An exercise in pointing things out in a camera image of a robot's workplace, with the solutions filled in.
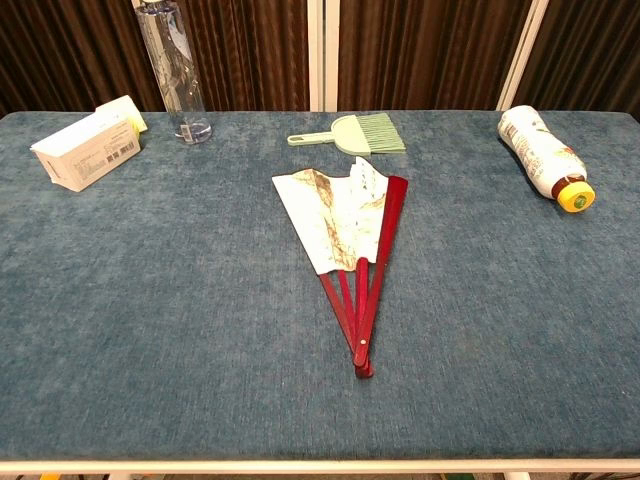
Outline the red ribbed painted paper fan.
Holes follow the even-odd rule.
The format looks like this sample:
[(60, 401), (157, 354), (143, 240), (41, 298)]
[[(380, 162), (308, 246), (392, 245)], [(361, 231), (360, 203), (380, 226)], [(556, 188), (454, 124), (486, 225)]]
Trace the red ribbed painted paper fan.
[(272, 182), (321, 281), (350, 348), (355, 374), (370, 378), (370, 343), (408, 181), (362, 157), (346, 177), (308, 168)]

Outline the light green plastic brush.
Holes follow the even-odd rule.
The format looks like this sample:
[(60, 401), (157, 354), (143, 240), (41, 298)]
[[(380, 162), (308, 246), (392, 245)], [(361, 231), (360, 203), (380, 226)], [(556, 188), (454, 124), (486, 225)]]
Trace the light green plastic brush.
[(290, 146), (334, 143), (342, 152), (354, 156), (406, 151), (404, 141), (386, 112), (342, 116), (332, 122), (327, 132), (290, 135), (287, 143)]

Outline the blue fabric table cover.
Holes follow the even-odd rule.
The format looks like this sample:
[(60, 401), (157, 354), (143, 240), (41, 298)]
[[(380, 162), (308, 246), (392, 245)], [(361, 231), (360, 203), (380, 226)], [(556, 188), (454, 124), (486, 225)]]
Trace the blue fabric table cover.
[(408, 182), (358, 379), (272, 179), (327, 114), (149, 113), (80, 193), (31, 146), (74, 113), (0, 119), (0, 460), (640, 457), (640, 122), (549, 111), (596, 199), (541, 197), (491, 111), (395, 111)]

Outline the brown pleated curtain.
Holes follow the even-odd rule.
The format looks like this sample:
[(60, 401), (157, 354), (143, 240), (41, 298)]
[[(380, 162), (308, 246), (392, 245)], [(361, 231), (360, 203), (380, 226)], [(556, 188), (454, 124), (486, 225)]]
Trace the brown pleated curtain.
[[(341, 110), (494, 108), (533, 0), (340, 0)], [(307, 0), (177, 0), (208, 110), (311, 107)], [(131, 0), (0, 0), (0, 117), (163, 102)], [(549, 0), (515, 102), (640, 121), (640, 0)]]

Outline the clear plastic water bottle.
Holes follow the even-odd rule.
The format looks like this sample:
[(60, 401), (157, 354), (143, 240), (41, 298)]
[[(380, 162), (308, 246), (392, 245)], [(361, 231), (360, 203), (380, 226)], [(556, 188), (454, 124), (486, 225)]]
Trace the clear plastic water bottle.
[(212, 127), (177, 2), (140, 0), (135, 14), (173, 134), (186, 144), (205, 142)]

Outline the white bottle with yellow cap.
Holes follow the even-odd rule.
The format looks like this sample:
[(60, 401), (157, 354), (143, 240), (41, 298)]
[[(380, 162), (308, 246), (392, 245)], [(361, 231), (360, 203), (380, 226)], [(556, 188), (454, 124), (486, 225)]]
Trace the white bottle with yellow cap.
[(503, 112), (497, 132), (543, 197), (569, 213), (582, 212), (593, 204), (596, 194), (587, 182), (585, 164), (550, 132), (533, 107), (519, 105)]

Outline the white cardboard box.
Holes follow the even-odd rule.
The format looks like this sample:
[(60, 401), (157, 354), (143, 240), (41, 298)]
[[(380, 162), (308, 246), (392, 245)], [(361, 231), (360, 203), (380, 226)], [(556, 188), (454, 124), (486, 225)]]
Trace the white cardboard box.
[(139, 131), (123, 114), (95, 112), (34, 143), (52, 183), (80, 192), (140, 152)]

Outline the white upright frame post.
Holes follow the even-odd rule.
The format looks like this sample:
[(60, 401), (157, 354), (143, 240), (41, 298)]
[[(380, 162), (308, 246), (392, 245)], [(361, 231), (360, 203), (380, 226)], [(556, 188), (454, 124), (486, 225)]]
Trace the white upright frame post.
[(338, 111), (340, 0), (306, 0), (311, 112)]

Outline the white table frame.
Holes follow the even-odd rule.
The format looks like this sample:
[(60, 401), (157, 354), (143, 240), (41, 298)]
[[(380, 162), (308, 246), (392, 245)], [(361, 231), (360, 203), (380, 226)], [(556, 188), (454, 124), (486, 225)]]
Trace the white table frame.
[(419, 460), (37, 460), (0, 461), (0, 474), (410, 474), (640, 472), (640, 458)]

